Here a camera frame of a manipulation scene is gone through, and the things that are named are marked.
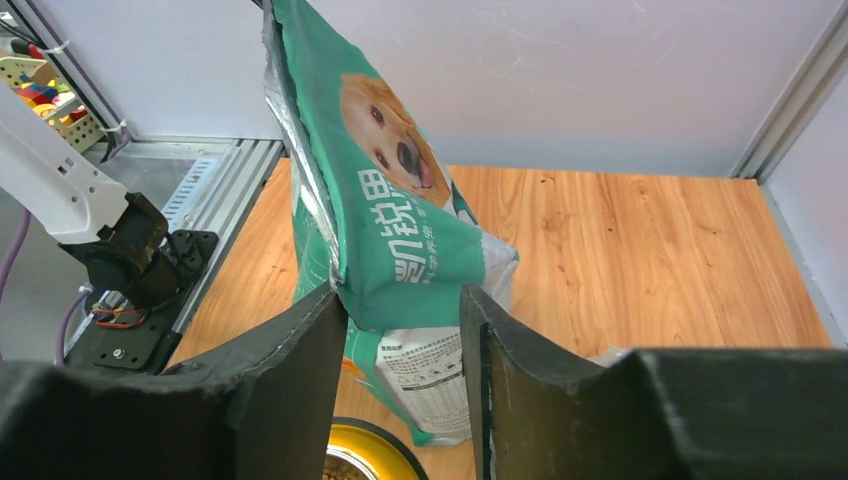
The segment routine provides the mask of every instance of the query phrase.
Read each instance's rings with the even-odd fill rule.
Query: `red wire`
[[[97,326],[98,326],[98,327],[101,327],[101,328],[110,328],[110,329],[114,329],[114,330],[122,330],[122,329],[128,329],[128,328],[135,328],[135,327],[138,327],[138,326],[143,325],[143,324],[144,324],[144,322],[145,322],[145,320],[147,320],[147,314],[142,315],[142,316],[141,316],[141,318],[139,318],[139,319],[138,319],[138,321],[136,321],[135,323],[123,323],[123,322],[118,323],[118,322],[116,322],[115,320],[117,320],[117,319],[118,319],[118,317],[120,317],[121,315],[123,315],[123,314],[125,314],[125,313],[138,313],[138,312],[140,312],[140,311],[142,311],[142,310],[143,310],[143,309],[141,309],[141,308],[135,308],[135,309],[132,309],[132,310],[118,310],[118,309],[115,309],[115,310],[101,310],[101,309],[94,309],[94,310],[92,310],[92,311],[93,311],[94,313],[106,313],[106,314],[109,314],[109,315],[111,315],[111,316],[112,316],[112,319],[111,319],[112,321],[109,321],[109,320],[97,320],[95,323],[97,324]]]

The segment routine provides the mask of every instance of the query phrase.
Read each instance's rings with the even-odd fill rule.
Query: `yellow bowl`
[[[389,432],[355,418],[336,417],[322,480],[427,480],[421,464]]]

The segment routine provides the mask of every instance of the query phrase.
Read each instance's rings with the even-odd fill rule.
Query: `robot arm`
[[[95,168],[34,115],[9,88],[0,88],[0,187],[63,245],[98,240],[127,209],[127,189]]]
[[[180,275],[159,251],[165,217],[141,194],[89,163],[8,88],[0,88],[0,187],[86,266],[100,290],[153,307],[180,291]]]

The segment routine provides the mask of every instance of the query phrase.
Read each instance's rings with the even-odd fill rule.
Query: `green bag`
[[[280,91],[294,97],[275,113],[303,157],[292,164],[296,297],[334,281],[351,316],[344,369],[416,445],[469,438],[460,289],[481,285],[509,308],[518,253],[477,226],[359,49],[305,0],[273,0],[276,24],[270,15],[266,5],[269,64],[281,71],[266,87],[278,103]]]

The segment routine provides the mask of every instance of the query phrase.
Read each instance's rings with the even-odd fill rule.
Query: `wood grain surface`
[[[266,185],[173,362],[291,304],[289,170],[281,162]],[[483,227],[521,253],[513,315],[577,354],[611,345],[830,346],[753,181],[451,172]],[[410,444],[403,424],[345,375],[336,414]],[[413,451],[431,479],[474,477],[470,442]]]

